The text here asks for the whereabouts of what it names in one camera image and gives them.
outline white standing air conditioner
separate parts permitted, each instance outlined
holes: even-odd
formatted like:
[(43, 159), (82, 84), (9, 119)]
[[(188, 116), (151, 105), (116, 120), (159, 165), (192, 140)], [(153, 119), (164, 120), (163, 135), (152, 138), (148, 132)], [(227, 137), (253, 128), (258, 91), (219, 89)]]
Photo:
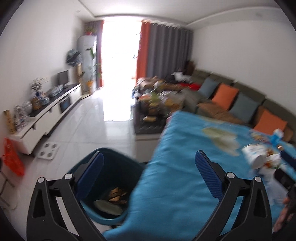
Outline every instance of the white standing air conditioner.
[[(92, 60), (91, 54), (87, 49), (92, 48), (94, 51), (94, 60)], [(94, 65), (96, 64), (96, 36), (84, 35), (78, 38), (78, 50), (82, 54), (82, 71), (85, 71), (83, 76), (83, 88), (88, 90), (86, 82), (91, 79), (91, 73), (96, 70)], [(93, 88), (96, 88), (96, 72), (94, 73), (92, 80), (94, 80)]]

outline gray pillow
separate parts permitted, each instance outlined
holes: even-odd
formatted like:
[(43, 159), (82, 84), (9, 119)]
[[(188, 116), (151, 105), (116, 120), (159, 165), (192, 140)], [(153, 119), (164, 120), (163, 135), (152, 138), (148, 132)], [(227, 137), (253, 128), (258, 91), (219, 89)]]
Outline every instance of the gray pillow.
[(238, 98), (229, 113), (243, 122), (249, 123), (258, 106), (259, 104), (255, 100), (252, 100), (243, 93), (239, 93)]
[(206, 78), (198, 92), (202, 94), (206, 98), (210, 98), (211, 95), (213, 94), (214, 90), (218, 86), (219, 82), (214, 81), (211, 78)]

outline person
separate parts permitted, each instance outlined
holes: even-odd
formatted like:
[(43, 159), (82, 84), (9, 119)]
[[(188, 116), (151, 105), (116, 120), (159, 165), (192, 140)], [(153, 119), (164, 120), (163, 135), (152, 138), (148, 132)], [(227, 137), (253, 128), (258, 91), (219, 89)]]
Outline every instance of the person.
[[(285, 198), (283, 203), (286, 205), (283, 210), (281, 211), (275, 225), (274, 225), (274, 232), (278, 232), (282, 227), (283, 227), (283, 222), (287, 216), (287, 212), (288, 212), (288, 203), (290, 202), (290, 198)], [(291, 218), (293, 217), (293, 213), (291, 215), (289, 215), (289, 217), (287, 218), (287, 222), (289, 222), (291, 220)]]

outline teal trash bin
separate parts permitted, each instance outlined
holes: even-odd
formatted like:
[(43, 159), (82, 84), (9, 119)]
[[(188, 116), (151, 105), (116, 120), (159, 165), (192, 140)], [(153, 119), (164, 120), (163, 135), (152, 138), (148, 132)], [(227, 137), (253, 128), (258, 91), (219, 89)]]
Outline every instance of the teal trash bin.
[[(137, 185), (144, 170), (144, 166), (112, 149), (99, 148), (83, 158), (69, 172), (74, 173), (80, 165), (88, 163), (97, 151), (104, 155), (104, 166), (89, 194), (81, 201), (81, 204), (88, 216), (97, 223), (108, 226), (116, 225), (122, 222), (126, 217), (129, 195)], [(94, 201), (106, 199), (109, 192), (116, 187), (123, 188), (128, 192), (127, 196), (125, 196), (125, 200), (128, 202), (127, 204), (121, 205), (123, 213), (119, 216), (102, 212), (94, 206)]]

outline curtain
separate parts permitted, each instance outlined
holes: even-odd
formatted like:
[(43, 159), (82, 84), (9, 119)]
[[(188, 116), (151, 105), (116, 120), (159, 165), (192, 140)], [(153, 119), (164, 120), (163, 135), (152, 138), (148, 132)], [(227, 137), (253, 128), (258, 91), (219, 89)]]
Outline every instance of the curtain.
[(140, 42), (139, 42), (139, 52), (138, 52), (138, 59), (137, 59), (136, 81), (138, 78), (146, 77), (148, 47), (149, 47), (149, 32), (150, 32), (150, 23), (142, 22), (141, 36), (140, 36)]
[(86, 23), (84, 26), (84, 30), (86, 32), (87, 28), (93, 28), (96, 32), (93, 33), (97, 36), (96, 38), (96, 64), (97, 64), (97, 74), (96, 74), (96, 87), (97, 89), (103, 86), (102, 79), (102, 33), (103, 33), (103, 20), (94, 21)]
[(149, 25), (146, 77), (164, 78), (175, 71), (183, 71), (191, 58), (193, 32), (155, 23)]

